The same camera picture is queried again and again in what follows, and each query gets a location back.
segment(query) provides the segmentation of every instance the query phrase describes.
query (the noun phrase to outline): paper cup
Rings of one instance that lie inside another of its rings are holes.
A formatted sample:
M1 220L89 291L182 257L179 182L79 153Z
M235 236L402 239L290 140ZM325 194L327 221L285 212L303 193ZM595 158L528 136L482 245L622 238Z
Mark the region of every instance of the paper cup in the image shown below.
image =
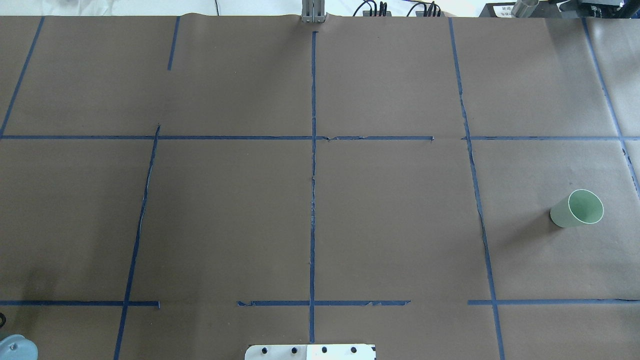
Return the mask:
M551 220L559 227L595 224L604 215L598 196L589 190L574 190L551 208Z

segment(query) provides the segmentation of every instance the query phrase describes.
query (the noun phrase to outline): blue tape line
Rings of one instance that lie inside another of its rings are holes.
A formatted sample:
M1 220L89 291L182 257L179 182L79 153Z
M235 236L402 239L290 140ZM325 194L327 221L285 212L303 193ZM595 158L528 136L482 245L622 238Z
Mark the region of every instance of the blue tape line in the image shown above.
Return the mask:
M471 140L563 140L563 141L618 141L615 136L471 136Z
M180 27L180 17L175 17L175 27L173 29L173 42L171 43L171 54L169 54L169 64L166 66L166 69L171 71L171 67L173 66L173 52L175 52L175 42L178 40L178 28Z
M474 162L473 147L471 144L471 134L469 130L469 121L467 118L467 109L462 97L462 78L460 76L460 64L458 61L458 50L456 48L456 35L453 31L453 21L449 18L449 33L451 34L451 48L453 50L453 62L456 67L456 77L458 79L458 94L460 95L460 108L462 109L462 117L465 120L465 134L467 139L467 151L469 153L469 163L471 165L471 176L474 183L474 192L476 193L476 206L478 215L480 216L480 224L482 225L482 241L484 243L484 262L486 265L487 279L489 280L489 291L491 293L491 301L493 308L493 321L495 322L495 335L498 341L498 352L500 360L504 360L504 346L502 345L502 330L500 328L500 316L498 314L498 303L495 296L495 285L493 283L493 270L491 269L491 257L489 256L489 243L486 239L486 229L484 227L484 215L482 210L482 201L480 199L480 187L478 186L476 164Z
M153 136L138 135L4 135L9 140L153 140Z
M637 299L526 299L526 300L498 300L498 305L568 305L568 304L640 304ZM469 300L470 306L491 305L491 300Z
M38 41L38 37L40 36L40 30L42 30L43 23L44 23L44 16L40 17L40 23L38 24L38 29L36 30L36 33L33 36L33 41L31 42L31 47L29 48L27 58L24 60L22 71L20 71L20 76L18 77L18 82L15 84L15 89L13 89L13 95L11 96L9 107L6 109L6 113L4 114L4 121L2 123L2 127L0 127L0 137L4 135L4 129L6 129L6 125L9 122L9 117L11 116L11 111L13 110L13 104L15 103L15 98L18 96L18 91L20 91L20 85L22 84L22 79L24 79L24 74L27 72L27 67L29 66L29 61L31 61L31 55L33 55L33 49L36 47L36 42Z
M309 343L316 342L316 34L311 35L311 244L309 252Z
M136 269L136 259L138 257L138 249L140 248L140 236L142 234L142 220L145 217L145 211L147 210L147 198L149 195L149 182L151 181L151 171L154 168L154 160L156 159L156 149L158 146L158 135L160 134L160 125L156 128L156 135L154 138L154 146L151 150L151 159L149 160L149 169L147 171L147 182L145 183L145 192L142 196L142 205L140 207L140 217L138 218L138 229L136 231L136 241L133 245L133 255L131 256L131 265L129 267L129 277L127 279L127 289L124 293L124 302L122 304L122 315L120 317L120 327L118 329L118 338L116 340L116 349L113 354L113 360L118 360L120 357L120 345L122 344L122 334L124 333L124 325L127 320L127 310L129 307L129 299L131 297L131 285L133 283L133 274Z
M611 103L611 97L609 96L609 91L607 89L607 85L604 83L604 78L602 76L602 71L600 71L600 64L598 63L598 58L596 58L596 53L593 50L593 43L591 42L591 35L589 34L589 26L587 26L587 20L582 18L582 27L584 28L584 34L587 37L587 45L589 47L589 54L591 54L591 59L593 60L593 65L595 65L596 73L598 74L598 80L600 80L600 85L602 86L602 92L604 93L604 97L607 101L607 107L609 107L609 112L611 112L611 118L613 119L613 123L616 126L616 132L618 133L618 139L620 140L620 146L622 146L622 152L625 155L625 159L627 161L627 167L629 168L629 172L631 173L631 179L634 182L634 186L636 188L636 195L640 199L640 184L638 184L638 179L636 176L636 170L634 169L633 163L631 163L631 157L629 152L627 151L627 145L622 136L622 130L620 129L620 123L618 122L618 117L616 116L616 112L613 109L613 104Z
M163 135L160 140L311 140L311 136Z
M150 135L4 135L9 140L153 140ZM313 136L305 135L161 135L160 140L313 140ZM316 140L427 140L433 136L328 136L316 135Z
M411 300L315 300L315 306L405 306ZM307 300L258 300L237 302L238 306L309 306Z
M9 140L153 140L150 135L4 135ZM160 140L311 140L311 136L162 135Z
M0 306L122 306L122 301L0 300ZM129 306L160 307L159 301L132 301Z
M427 140L433 141L433 136L336 136L325 140Z

